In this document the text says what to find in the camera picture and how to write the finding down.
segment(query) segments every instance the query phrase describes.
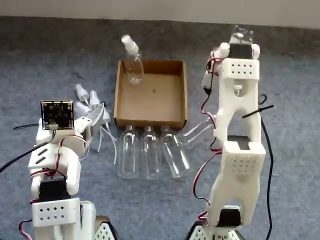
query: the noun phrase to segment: circuit board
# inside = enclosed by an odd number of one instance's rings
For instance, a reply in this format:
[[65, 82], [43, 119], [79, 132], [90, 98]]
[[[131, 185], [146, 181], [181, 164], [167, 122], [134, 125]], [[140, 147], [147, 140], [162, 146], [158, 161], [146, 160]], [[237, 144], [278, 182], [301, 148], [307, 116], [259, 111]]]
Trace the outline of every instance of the circuit board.
[[74, 103], [70, 101], [41, 101], [43, 130], [74, 129]]

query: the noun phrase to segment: gray carpet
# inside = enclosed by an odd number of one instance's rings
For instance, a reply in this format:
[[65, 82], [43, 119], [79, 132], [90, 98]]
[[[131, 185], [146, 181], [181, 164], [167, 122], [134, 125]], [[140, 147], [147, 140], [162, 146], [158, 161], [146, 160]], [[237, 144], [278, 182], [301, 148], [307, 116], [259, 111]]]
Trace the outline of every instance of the gray carpet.
[[[318, 239], [320, 235], [320, 31], [251, 27], [261, 47], [260, 92], [275, 108], [262, 113], [274, 151], [271, 186], [274, 240]], [[228, 41], [230, 26], [167, 21], [71, 20], [0, 18], [0, 165], [29, 149], [36, 128], [12, 127], [37, 122], [40, 100], [76, 99], [74, 85], [97, 90], [112, 112], [117, 61], [124, 55], [120, 42], [129, 33], [149, 59], [186, 61], [189, 121], [186, 129], [204, 119], [201, 80], [211, 48]], [[208, 109], [217, 110], [217, 89]], [[243, 133], [237, 119], [230, 133]], [[112, 132], [121, 129], [114, 124]], [[97, 142], [84, 162], [78, 196], [92, 201], [107, 215], [124, 240], [183, 240], [205, 206], [192, 195], [195, 170], [207, 160], [209, 142], [188, 156], [193, 173], [179, 180], [125, 180], [112, 165], [108, 140], [98, 154]], [[0, 176], [0, 238], [19, 240], [18, 224], [31, 217], [29, 158]], [[270, 158], [261, 173], [261, 192], [250, 226], [241, 229], [249, 240], [265, 239], [268, 228], [266, 188]], [[203, 172], [198, 193], [208, 196], [219, 165]], [[32, 233], [31, 224], [26, 224]]]

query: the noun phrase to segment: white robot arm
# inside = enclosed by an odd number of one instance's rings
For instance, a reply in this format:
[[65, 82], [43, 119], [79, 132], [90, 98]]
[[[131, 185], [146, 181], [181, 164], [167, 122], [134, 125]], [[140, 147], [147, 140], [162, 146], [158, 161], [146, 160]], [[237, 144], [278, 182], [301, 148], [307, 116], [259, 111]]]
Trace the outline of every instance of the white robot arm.
[[[260, 114], [243, 119], [247, 136], [228, 134], [236, 112], [245, 116], [258, 110], [260, 47], [252, 43], [253, 32], [246, 33], [235, 32], [229, 43], [224, 42], [211, 52], [201, 83], [210, 94], [212, 78], [218, 77], [219, 104], [213, 137], [222, 146], [220, 170], [206, 204], [206, 223], [197, 226], [207, 239], [242, 239], [235, 230], [251, 223], [260, 193], [260, 173], [266, 156]], [[238, 200], [240, 206], [227, 205], [232, 200]], [[193, 233], [187, 239], [193, 239]]]
[[[95, 206], [72, 196], [79, 190], [79, 156], [88, 152], [89, 143], [100, 127], [103, 113], [104, 104], [101, 103], [88, 116], [75, 120], [74, 127], [55, 130], [54, 136], [50, 130], [43, 129], [44, 120], [40, 119], [36, 143], [54, 138], [49, 144], [32, 152], [28, 165], [32, 179], [31, 194], [35, 198], [32, 201], [35, 240], [97, 239]], [[110, 230], [108, 223], [100, 227], [99, 231]]]

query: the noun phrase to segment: clear plastic bottle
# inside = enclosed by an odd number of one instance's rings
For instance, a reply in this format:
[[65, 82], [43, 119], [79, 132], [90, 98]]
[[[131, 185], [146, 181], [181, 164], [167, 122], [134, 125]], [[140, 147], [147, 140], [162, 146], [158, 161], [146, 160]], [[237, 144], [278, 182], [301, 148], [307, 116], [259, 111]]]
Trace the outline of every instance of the clear plastic bottle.
[[127, 51], [127, 58], [124, 64], [125, 71], [128, 76], [128, 81], [132, 85], [137, 85], [142, 81], [144, 77], [142, 54], [141, 52], [139, 52], [138, 45], [131, 39], [129, 35], [124, 35], [121, 38], [121, 41]]
[[188, 149], [192, 149], [197, 144], [202, 143], [207, 137], [213, 139], [214, 124], [210, 117], [203, 120], [187, 132], [179, 132], [180, 142]]
[[119, 141], [118, 176], [134, 179], [139, 177], [139, 138], [135, 127], [126, 126]]
[[175, 179], [180, 178], [191, 170], [184, 146], [180, 143], [176, 132], [168, 126], [163, 126], [161, 130], [160, 139], [164, 157], [169, 165], [172, 176]]
[[141, 175], [145, 179], [157, 179], [161, 172], [159, 137], [152, 126], [146, 126], [141, 138]]

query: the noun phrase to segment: open cardboard box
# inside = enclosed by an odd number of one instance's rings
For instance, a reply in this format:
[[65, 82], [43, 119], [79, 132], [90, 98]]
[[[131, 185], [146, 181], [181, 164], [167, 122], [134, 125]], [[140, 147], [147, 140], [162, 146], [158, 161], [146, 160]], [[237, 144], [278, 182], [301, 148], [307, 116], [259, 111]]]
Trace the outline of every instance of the open cardboard box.
[[128, 81], [125, 62], [119, 61], [114, 103], [118, 126], [168, 125], [181, 129], [188, 119], [186, 64], [179, 60], [143, 60], [142, 82]]

